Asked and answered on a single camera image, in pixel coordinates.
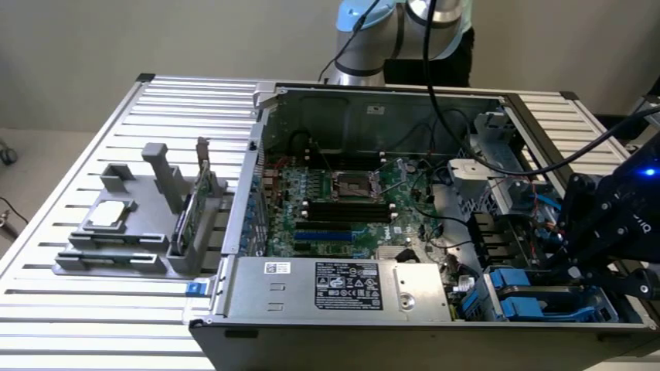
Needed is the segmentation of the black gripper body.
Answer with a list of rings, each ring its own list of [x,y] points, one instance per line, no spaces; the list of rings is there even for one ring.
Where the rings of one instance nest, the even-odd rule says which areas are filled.
[[[659,136],[653,136],[599,184],[612,203],[597,222],[600,259],[659,262]]]

